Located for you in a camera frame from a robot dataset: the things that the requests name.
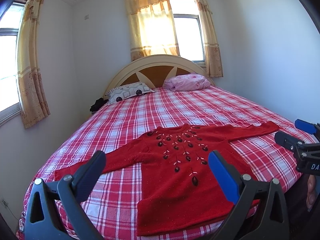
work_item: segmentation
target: plaid bedsheet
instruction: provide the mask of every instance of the plaid bedsheet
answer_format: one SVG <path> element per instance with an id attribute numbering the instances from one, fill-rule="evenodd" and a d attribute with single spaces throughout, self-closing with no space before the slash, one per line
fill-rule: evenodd
<path id="1" fill-rule="evenodd" d="M 86 121 L 38 171 L 36 178 L 53 180 L 53 171 L 88 160 L 96 150 L 111 152 L 146 131 L 158 126 L 174 127 L 184 123 L 199 125 L 248 126 L 273 121 L 281 130 L 306 142 L 314 139 L 294 127 L 287 119 L 247 99 L 217 87 L 192 92 L 172 92 L 163 88 L 155 93 L 105 105 Z M 251 166 L 258 180 L 278 178 L 287 191 L 300 177 L 293 154 L 274 142 L 274 133 L 235 141 L 231 145 Z M 25 212 L 32 183 L 24 199 L 19 239 L 23 239 Z M 221 222 L 160 236 L 137 237 L 137 203 L 142 198 L 140 163 L 100 176 L 82 207 L 105 239 L 196 239 L 217 230 Z M 60 201 L 58 210 L 68 233 L 76 238 Z"/>

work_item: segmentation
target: sweater collar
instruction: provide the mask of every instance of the sweater collar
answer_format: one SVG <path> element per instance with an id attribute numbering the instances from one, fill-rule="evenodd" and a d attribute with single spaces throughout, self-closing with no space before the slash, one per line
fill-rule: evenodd
<path id="1" fill-rule="evenodd" d="M 182 126 L 178 127 L 169 127 L 169 128 L 163 128 L 161 126 L 157 127 L 157 131 L 160 133 L 178 133 L 178 132 L 183 132 L 189 127 L 189 124 L 185 123 Z"/>

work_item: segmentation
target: embroidered red sweater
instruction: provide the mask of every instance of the embroidered red sweater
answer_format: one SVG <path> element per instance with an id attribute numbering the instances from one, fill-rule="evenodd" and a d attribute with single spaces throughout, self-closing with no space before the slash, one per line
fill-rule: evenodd
<path id="1" fill-rule="evenodd" d="M 255 178 L 249 165 L 229 142 L 275 132 L 273 122 L 261 126 L 233 127 L 184 124 L 144 133 L 107 154 L 103 173 L 141 163 L 142 200 L 138 202 L 137 235 L 148 236 L 219 221 L 231 211 L 207 165 L 208 155 L 218 150 L 240 174 Z M 74 174 L 79 162 L 56 170 L 55 180 Z"/>

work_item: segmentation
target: sweater sleeve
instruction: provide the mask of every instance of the sweater sleeve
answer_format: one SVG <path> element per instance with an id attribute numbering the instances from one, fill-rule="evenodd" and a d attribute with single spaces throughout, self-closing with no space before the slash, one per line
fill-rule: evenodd
<path id="1" fill-rule="evenodd" d="M 132 140 L 131 142 L 123 145 L 122 147 L 114 150 L 113 152 L 106 154 L 106 166 L 103 169 L 102 174 L 116 171 L 135 163 L 142 162 L 142 157 L 149 151 L 148 145 L 144 142 L 143 136 Z M 86 164 L 88 160 L 78 162 L 70 167 L 66 167 L 60 170 L 54 171 L 54 180 L 60 180 L 67 174 L 75 174 L 76 170 L 83 164 Z"/>
<path id="2" fill-rule="evenodd" d="M 228 142 L 256 137 L 273 133 L 279 129 L 274 122 L 265 122 L 260 126 L 250 125 L 248 127 L 234 127 L 232 125 L 219 126 L 210 132 L 211 136 Z"/>

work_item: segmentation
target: power cord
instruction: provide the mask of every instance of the power cord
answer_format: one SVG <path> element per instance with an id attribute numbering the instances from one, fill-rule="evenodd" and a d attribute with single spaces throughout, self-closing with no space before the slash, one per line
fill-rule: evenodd
<path id="1" fill-rule="evenodd" d="M 3 205 L 4 205 L 7 209 L 9 209 L 9 211 L 10 211 L 10 213 L 13 215 L 13 217 L 14 217 L 17 221 L 19 221 L 19 219 L 17 219 L 16 216 L 12 213 L 11 209 L 10 209 L 9 206 L 8 206 L 8 203 L 7 203 L 6 201 L 4 201 L 4 200 L 3 200 Z"/>

